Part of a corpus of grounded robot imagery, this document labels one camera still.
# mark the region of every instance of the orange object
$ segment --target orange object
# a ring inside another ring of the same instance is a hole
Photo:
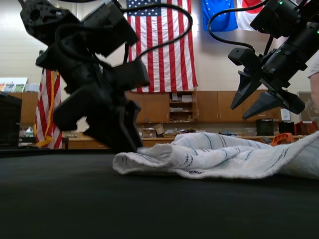
[[[282,133],[277,135],[273,142],[270,144],[271,146],[276,146],[279,144],[293,143],[295,142],[294,136],[291,133]]]
[[[295,124],[296,135],[309,135],[318,131],[318,126],[316,121],[301,121]]]

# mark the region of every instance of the wall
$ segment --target wall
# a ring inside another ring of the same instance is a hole
[[[70,9],[80,19],[96,8],[102,1],[76,4],[52,0],[64,8]],[[125,0],[119,0],[123,7],[126,7]],[[192,16],[194,19],[193,37],[194,54],[198,90],[236,90],[239,83],[238,70],[242,67],[235,66],[228,60],[228,53],[235,47],[221,43],[213,39],[208,32],[202,28],[201,0],[192,1]],[[45,45],[29,36],[23,27],[19,17],[21,8],[15,0],[0,0],[0,77],[28,77],[29,82],[39,83],[41,69],[36,67],[34,62],[40,49]],[[231,32],[219,32],[218,36],[229,40],[236,40],[249,43],[256,49],[256,53],[263,53],[268,36],[243,30]],[[284,39],[275,40],[272,47],[278,47]],[[107,61],[112,65],[121,64],[124,49],[120,47],[111,54]],[[291,80],[289,91],[309,91],[310,83],[304,72],[298,72]],[[79,130],[84,130],[86,124],[83,120],[78,124]]]

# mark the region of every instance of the american flag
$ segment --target american flag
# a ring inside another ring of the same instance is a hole
[[[191,13],[191,0],[127,0],[127,8],[151,3],[178,5]],[[139,37],[129,49],[129,61],[152,46],[173,40],[188,27],[187,17],[171,8],[157,7],[129,12],[127,20]],[[190,32],[180,41],[142,56],[151,84],[137,92],[176,92],[197,86],[193,37]]]
[[[60,103],[60,74],[43,69],[34,127],[38,147],[62,147],[62,132],[53,122],[53,111]]]

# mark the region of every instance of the white towel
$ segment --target white towel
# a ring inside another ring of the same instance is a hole
[[[213,133],[178,135],[171,144],[119,153],[120,174],[169,174],[185,178],[264,178],[275,173],[319,178],[319,132],[295,143],[266,144]]]

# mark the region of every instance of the black mat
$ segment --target black mat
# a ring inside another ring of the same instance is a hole
[[[318,238],[318,181],[121,176],[112,158],[0,159],[0,238]]]

